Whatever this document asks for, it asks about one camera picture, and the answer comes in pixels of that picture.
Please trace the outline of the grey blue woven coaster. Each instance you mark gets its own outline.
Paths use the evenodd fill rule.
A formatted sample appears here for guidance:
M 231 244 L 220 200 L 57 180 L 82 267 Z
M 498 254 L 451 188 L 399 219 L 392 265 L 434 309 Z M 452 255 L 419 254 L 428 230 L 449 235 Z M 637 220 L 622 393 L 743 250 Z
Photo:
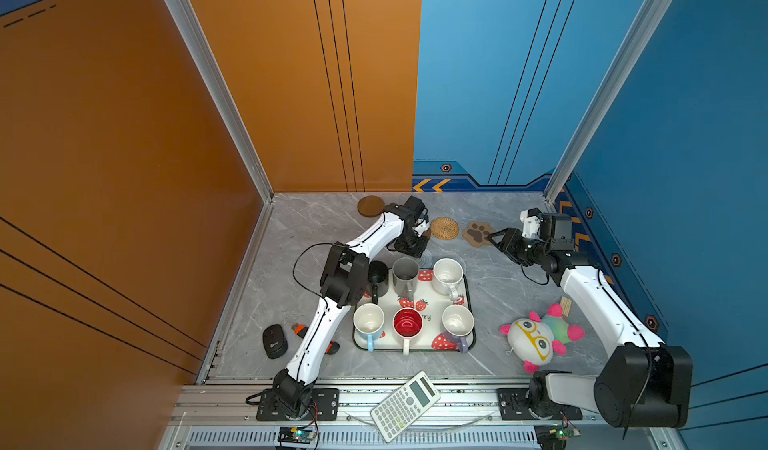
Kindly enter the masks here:
M 419 267 L 421 269 L 431 269 L 434 265 L 434 259 L 432 253 L 429 250 L 425 250 L 419 257 Z

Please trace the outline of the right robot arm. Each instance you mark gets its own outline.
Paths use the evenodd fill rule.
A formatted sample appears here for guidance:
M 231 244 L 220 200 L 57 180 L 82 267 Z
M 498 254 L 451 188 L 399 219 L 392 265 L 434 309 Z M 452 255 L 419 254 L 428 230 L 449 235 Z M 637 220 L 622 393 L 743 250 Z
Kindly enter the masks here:
M 599 413 L 613 427 L 681 428 L 688 420 L 693 360 L 667 345 L 608 285 L 598 264 L 571 240 L 527 238 L 517 228 L 488 241 L 522 267 L 538 265 L 582 310 L 606 349 L 598 376 L 545 371 L 524 360 L 536 399 Z

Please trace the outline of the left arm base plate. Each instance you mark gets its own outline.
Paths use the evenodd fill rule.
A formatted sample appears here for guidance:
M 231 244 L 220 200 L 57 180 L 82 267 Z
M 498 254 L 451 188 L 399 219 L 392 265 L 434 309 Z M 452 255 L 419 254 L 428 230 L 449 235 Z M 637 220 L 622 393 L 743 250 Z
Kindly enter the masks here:
M 310 396 L 302 396 L 296 405 L 281 399 L 274 389 L 260 397 L 256 411 L 258 421 L 335 421 L 339 409 L 338 388 L 313 388 Z

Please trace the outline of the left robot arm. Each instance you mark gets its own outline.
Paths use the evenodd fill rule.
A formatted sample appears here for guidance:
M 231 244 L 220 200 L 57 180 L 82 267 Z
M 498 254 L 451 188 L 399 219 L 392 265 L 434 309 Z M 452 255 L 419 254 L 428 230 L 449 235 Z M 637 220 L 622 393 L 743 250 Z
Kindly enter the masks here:
M 388 245 L 402 254 L 419 257 L 426 250 L 428 210 L 415 196 L 404 204 L 390 203 L 360 236 L 330 244 L 320 276 L 318 305 L 299 349 L 272 382 L 269 394 L 290 419 L 313 409 L 312 390 L 321 362 L 344 316 L 363 297 L 369 264 Z

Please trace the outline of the woven rattan coaster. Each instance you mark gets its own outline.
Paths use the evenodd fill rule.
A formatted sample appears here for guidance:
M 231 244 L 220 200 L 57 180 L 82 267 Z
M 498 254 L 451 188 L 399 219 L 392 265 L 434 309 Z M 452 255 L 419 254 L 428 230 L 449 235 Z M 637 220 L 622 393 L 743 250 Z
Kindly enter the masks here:
M 457 221 L 448 217 L 440 217 L 432 220 L 430 224 L 431 235 L 440 240 L 452 240 L 460 234 L 460 226 Z

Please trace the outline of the paw shaped wooden coaster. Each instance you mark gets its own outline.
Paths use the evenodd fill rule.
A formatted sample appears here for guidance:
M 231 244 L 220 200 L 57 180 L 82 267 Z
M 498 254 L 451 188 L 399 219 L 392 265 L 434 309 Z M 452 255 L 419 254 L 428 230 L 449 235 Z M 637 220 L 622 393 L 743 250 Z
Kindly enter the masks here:
M 483 246 L 493 245 L 489 236 L 494 234 L 494 232 L 495 229 L 489 223 L 472 221 L 464 228 L 462 236 L 474 248 L 482 248 Z

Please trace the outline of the plain brown wooden coaster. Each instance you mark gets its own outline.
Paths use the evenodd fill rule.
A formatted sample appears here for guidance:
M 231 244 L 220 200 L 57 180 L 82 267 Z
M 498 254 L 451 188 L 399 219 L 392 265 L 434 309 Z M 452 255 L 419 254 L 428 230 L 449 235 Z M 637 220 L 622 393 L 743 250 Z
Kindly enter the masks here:
M 361 198 L 357 204 L 358 212 L 368 218 L 380 216 L 384 212 L 385 201 L 377 195 L 366 195 Z

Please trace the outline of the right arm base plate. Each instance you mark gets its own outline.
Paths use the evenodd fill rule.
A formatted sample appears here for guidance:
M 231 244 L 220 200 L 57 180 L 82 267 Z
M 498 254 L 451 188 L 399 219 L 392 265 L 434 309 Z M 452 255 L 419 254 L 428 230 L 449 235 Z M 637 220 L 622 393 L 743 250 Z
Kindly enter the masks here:
M 530 395 L 529 389 L 499 388 L 496 394 L 501 418 L 505 421 L 583 419 L 583 413 L 579 408 L 535 399 Z

